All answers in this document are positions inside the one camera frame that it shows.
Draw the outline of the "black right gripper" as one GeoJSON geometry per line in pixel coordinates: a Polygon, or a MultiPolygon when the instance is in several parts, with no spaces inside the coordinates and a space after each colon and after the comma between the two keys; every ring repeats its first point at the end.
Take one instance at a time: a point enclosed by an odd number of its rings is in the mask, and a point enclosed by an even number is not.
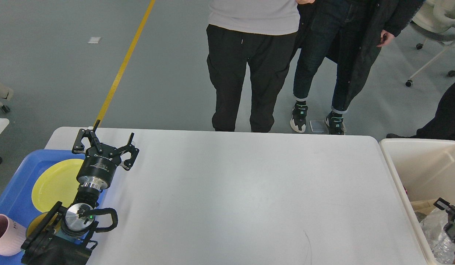
{"type": "Polygon", "coordinates": [[[444,226],[444,230],[450,240],[455,244],[455,206],[441,197],[438,198],[433,205],[439,210],[444,210],[448,214],[448,222],[444,226]]]}

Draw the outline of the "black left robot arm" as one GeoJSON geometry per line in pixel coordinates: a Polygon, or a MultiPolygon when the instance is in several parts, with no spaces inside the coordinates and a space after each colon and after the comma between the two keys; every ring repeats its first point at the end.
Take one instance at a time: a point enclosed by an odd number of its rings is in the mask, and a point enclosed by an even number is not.
{"type": "Polygon", "coordinates": [[[76,196],[69,206],[56,202],[21,245],[24,265],[85,265],[98,245],[95,233],[107,233],[117,227],[113,208],[99,208],[98,199],[111,186],[116,169],[130,170],[139,149],[130,134],[125,146],[116,148],[102,143],[96,130],[100,124],[80,129],[72,153],[85,155],[77,173],[76,196]]]}

